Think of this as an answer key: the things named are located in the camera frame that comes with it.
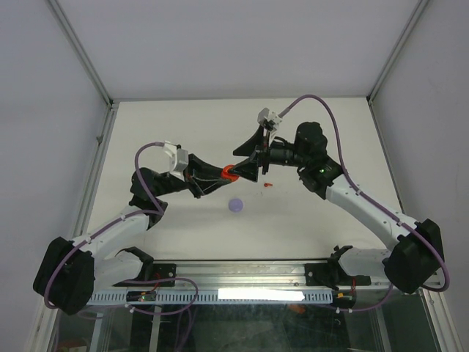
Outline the red charging case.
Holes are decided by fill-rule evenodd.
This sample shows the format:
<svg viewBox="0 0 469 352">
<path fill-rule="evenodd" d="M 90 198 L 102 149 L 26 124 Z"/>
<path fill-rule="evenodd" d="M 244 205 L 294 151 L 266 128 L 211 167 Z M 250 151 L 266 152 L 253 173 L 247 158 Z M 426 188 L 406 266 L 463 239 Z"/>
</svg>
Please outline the red charging case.
<svg viewBox="0 0 469 352">
<path fill-rule="evenodd" d="M 235 182 L 239 179 L 238 175 L 235 175 L 231 172 L 232 168 L 234 167 L 233 164 L 225 166 L 221 171 L 221 177 L 224 180 L 229 180 L 230 182 Z"/>
</svg>

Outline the purple charging case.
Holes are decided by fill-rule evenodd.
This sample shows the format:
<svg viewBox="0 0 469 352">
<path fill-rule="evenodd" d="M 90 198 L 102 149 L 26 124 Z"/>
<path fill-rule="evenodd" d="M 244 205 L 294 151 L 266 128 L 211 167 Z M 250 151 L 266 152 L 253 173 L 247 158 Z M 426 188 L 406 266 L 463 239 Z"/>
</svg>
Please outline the purple charging case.
<svg viewBox="0 0 469 352">
<path fill-rule="evenodd" d="M 233 199 L 229 200 L 228 207 L 229 207 L 229 210 L 231 212 L 239 213 L 243 209 L 244 204 L 243 204 L 243 201 L 241 199 L 233 198 Z"/>
</svg>

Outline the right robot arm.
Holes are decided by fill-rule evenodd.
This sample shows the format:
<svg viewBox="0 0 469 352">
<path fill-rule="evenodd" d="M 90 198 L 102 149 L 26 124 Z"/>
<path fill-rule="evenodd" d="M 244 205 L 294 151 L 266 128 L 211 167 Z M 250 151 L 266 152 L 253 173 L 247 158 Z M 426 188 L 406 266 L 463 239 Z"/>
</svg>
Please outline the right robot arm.
<svg viewBox="0 0 469 352">
<path fill-rule="evenodd" d="M 404 293 L 422 288 L 444 261 L 439 226 L 430 219 L 418 222 L 374 200 L 328 155 L 327 145 L 317 122 L 299 124 L 294 142 L 271 137 L 260 126 L 233 151 L 244 161 L 230 172 L 256 182 L 270 165 L 292 166 L 308 191 L 348 212 L 383 243 L 382 249 L 335 247 L 328 258 L 326 286 L 335 288 L 353 276 L 374 276 L 386 278 Z"/>
</svg>

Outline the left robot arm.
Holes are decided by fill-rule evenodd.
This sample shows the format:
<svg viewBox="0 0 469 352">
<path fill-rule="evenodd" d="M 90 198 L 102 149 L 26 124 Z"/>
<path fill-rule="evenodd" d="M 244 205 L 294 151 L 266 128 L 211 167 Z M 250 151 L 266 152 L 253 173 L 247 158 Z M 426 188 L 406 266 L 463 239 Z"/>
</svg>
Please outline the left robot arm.
<svg viewBox="0 0 469 352">
<path fill-rule="evenodd" d="M 49 309 L 68 315 L 82 310 L 92 294 L 132 279 L 145 285 L 153 277 L 153 258 L 130 246 L 130 240 L 151 230 L 168 207 L 160 197 L 190 191 L 199 199 L 237 180 L 230 167 L 219 168 L 190 154 L 174 172 L 136 167 L 128 206 L 90 235 L 53 239 L 33 282 Z"/>
</svg>

